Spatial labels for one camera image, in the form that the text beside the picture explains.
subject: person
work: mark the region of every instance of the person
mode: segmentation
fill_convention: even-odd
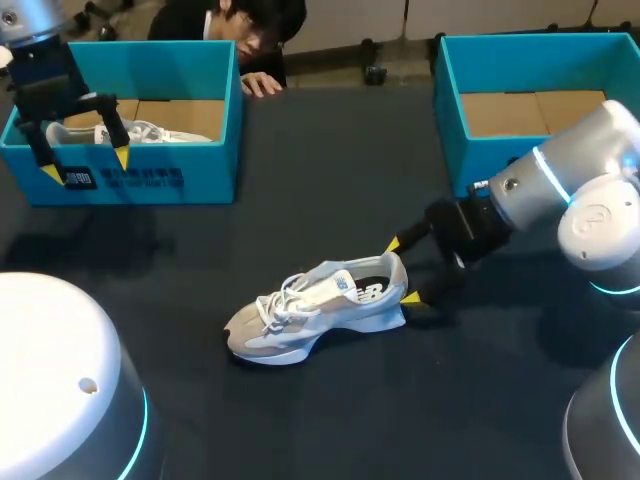
[[[305,0],[180,0],[158,12],[148,38],[234,40],[242,89],[263,97],[286,87],[282,46],[306,16]]]

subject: white dome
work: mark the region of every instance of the white dome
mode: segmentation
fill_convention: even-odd
[[[0,480],[39,478],[73,453],[113,397],[111,320],[75,286],[0,274]]]

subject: shoe insole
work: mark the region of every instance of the shoe insole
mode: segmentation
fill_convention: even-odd
[[[358,301],[360,303],[370,303],[382,296],[389,286],[387,277],[366,277],[356,280],[358,289]]]

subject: shoe heel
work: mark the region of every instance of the shoe heel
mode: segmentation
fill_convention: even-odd
[[[360,333],[384,332],[403,326],[406,322],[400,305],[370,317],[350,320],[342,328]]]

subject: black hair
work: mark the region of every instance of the black hair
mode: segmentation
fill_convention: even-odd
[[[215,3],[218,13],[219,0]],[[307,18],[305,0],[232,0],[227,18],[236,13],[246,14],[263,41],[273,45],[291,40]]]

